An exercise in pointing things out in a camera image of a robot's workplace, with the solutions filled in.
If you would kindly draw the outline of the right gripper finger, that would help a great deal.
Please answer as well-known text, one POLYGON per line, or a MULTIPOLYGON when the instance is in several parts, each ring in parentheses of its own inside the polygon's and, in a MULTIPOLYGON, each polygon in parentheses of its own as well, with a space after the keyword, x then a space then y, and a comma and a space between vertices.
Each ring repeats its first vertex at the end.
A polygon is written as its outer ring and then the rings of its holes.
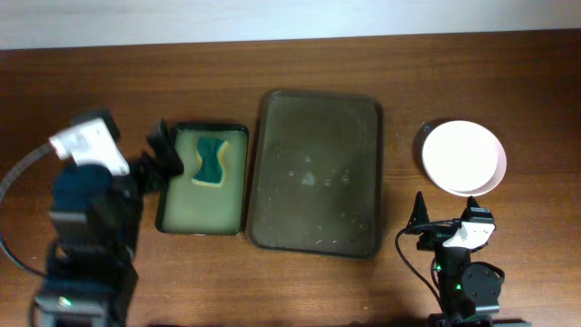
POLYGON ((417 192, 406 234, 421 234, 429 228, 428 210, 422 192, 417 192))
POLYGON ((481 207, 473 196, 467 198, 465 221, 468 223, 495 223, 494 216, 489 209, 481 207))

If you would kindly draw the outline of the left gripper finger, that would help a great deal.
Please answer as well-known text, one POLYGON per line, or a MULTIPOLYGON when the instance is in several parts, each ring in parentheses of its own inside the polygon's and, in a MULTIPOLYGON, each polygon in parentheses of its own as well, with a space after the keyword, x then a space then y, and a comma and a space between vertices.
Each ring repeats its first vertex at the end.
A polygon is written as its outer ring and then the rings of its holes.
POLYGON ((171 136, 166 122, 160 118, 151 132, 146 136, 146 141, 155 153, 161 175, 172 178, 183 174, 184 166, 171 142, 171 136))
POLYGON ((69 121, 70 126, 87 123, 95 119, 102 119, 106 129, 114 140, 119 140, 121 137, 120 131, 116 122, 113 119, 110 111, 104 107, 95 107, 92 111, 85 112, 69 121))

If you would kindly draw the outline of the white plate top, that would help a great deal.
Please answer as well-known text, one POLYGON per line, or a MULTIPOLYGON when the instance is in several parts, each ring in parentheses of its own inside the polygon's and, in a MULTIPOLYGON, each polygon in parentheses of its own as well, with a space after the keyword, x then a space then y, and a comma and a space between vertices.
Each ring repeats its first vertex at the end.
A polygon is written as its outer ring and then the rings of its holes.
POLYGON ((420 160, 437 187, 461 197, 491 192, 507 171, 500 140, 470 121, 454 120, 433 128, 421 146, 420 160))

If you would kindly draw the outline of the green and yellow sponge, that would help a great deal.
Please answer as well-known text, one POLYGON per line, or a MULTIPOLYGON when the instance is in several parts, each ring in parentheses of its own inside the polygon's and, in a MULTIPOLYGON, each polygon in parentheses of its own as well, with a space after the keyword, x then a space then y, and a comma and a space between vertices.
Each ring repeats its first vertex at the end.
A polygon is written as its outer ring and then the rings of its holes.
POLYGON ((201 137, 196 147, 199 168, 192 176, 192 183, 208 187, 222 187, 226 170, 223 157, 229 142, 220 138, 201 137))

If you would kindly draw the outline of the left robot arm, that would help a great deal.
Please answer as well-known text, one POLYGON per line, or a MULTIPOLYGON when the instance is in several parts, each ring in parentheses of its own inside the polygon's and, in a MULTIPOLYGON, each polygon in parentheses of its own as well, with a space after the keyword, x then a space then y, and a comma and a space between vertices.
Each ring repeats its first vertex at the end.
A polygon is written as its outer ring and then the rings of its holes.
POLYGON ((66 165, 55 178, 49 212, 57 237, 34 297, 38 326, 124 326, 138 274, 136 255, 143 197, 183 172, 164 120, 147 135, 151 154, 126 161, 107 110, 84 114, 49 139, 66 165))

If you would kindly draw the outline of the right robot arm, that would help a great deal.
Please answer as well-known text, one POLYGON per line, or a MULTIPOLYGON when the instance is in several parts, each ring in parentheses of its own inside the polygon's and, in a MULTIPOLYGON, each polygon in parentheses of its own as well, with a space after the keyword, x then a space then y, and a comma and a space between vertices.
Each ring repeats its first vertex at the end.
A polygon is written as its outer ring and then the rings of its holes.
POLYGON ((406 235, 417 235, 416 248, 434 254, 428 288, 435 296, 439 313, 428 317, 428 326, 492 326, 505 273, 471 254, 487 246, 496 230, 495 218, 472 196, 458 218, 432 222, 422 193, 417 193, 406 235))

